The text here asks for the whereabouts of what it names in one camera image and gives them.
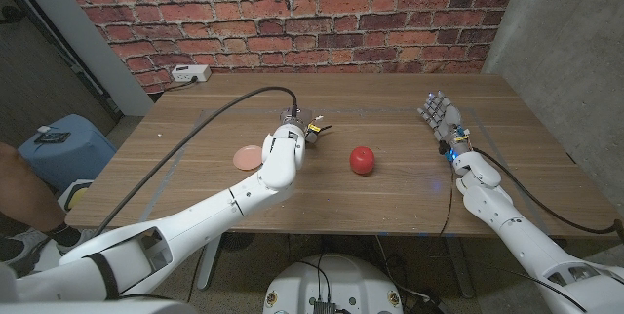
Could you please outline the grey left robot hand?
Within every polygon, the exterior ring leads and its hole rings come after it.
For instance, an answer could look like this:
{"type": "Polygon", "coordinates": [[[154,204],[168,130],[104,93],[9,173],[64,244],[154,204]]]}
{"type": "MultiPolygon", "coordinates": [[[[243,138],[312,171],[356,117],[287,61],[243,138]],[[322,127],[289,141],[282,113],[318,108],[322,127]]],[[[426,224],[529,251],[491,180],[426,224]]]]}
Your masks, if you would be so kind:
{"type": "Polygon", "coordinates": [[[298,108],[293,114],[291,107],[286,108],[280,115],[283,123],[298,126],[302,131],[305,141],[315,143],[321,132],[323,115],[315,115],[311,109],[298,108]]]}

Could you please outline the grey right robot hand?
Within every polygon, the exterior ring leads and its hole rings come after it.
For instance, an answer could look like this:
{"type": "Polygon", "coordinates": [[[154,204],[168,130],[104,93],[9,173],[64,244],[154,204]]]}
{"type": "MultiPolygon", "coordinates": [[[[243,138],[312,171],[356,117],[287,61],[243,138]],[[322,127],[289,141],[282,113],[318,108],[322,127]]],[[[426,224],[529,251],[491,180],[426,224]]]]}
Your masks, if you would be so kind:
{"type": "Polygon", "coordinates": [[[470,131],[463,127],[460,111],[444,93],[430,93],[417,111],[432,128],[439,143],[439,153],[449,161],[472,150],[470,131]]]}

